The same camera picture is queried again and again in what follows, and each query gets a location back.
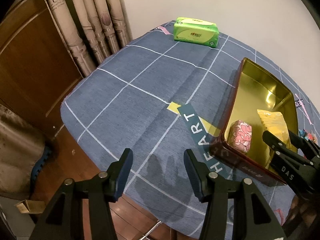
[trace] brown cloth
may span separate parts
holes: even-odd
[[[44,135],[0,105],[0,195],[29,195],[30,176],[44,151]]]

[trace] green box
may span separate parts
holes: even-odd
[[[173,28],[175,41],[197,43],[215,48],[219,40],[219,30],[215,23],[178,17]]]

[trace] beige curtain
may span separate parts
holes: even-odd
[[[39,130],[0,105],[0,195],[28,197],[31,171],[43,154],[44,140]]]
[[[120,0],[46,0],[84,76],[128,44]]]

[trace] white wall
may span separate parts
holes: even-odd
[[[215,22],[287,72],[320,110],[320,30],[301,0],[122,0],[137,38],[179,16]]]

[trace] candy wrapper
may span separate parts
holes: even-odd
[[[313,141],[314,141],[316,144],[318,144],[318,138],[317,138],[316,134],[312,132],[311,135],[312,135]]]
[[[306,140],[308,140],[308,133],[305,130],[300,130],[299,129],[299,136],[302,138],[305,138]]]
[[[230,127],[228,144],[242,153],[247,153],[250,149],[251,137],[251,125],[238,120]]]

